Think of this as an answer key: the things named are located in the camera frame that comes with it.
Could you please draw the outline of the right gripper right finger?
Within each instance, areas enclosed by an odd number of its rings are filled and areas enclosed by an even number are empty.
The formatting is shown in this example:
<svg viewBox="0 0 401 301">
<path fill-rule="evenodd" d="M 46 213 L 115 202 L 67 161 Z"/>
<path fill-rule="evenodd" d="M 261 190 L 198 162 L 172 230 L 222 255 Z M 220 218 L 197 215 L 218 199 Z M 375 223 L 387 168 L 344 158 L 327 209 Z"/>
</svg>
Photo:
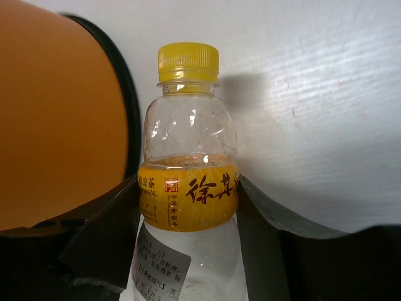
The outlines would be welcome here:
<svg viewBox="0 0 401 301">
<path fill-rule="evenodd" d="M 250 300 L 400 299 L 400 226 L 334 230 L 277 203 L 246 178 L 237 195 Z"/>
</svg>

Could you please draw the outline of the orange label yellow cap bottle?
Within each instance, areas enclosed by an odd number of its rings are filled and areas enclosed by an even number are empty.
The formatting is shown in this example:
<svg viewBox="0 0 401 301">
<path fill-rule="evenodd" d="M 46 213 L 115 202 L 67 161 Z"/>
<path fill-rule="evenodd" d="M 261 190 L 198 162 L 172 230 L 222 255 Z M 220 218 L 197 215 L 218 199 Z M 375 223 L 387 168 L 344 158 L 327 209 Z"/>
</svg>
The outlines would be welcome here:
<svg viewBox="0 0 401 301">
<path fill-rule="evenodd" d="M 237 134 L 218 86 L 219 53 L 172 43 L 158 52 L 162 95 L 147 109 L 137 181 L 143 216 L 135 300 L 245 300 Z"/>
</svg>

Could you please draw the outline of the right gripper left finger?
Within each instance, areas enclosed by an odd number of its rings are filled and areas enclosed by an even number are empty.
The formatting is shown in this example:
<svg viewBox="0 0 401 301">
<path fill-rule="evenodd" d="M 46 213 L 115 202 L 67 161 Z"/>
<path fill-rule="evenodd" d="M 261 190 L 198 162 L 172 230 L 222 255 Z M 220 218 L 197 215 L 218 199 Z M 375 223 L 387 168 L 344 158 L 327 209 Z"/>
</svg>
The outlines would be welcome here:
<svg viewBox="0 0 401 301">
<path fill-rule="evenodd" d="M 140 218 L 135 177 L 69 212 L 1 232 L 2 300 L 118 300 Z"/>
</svg>

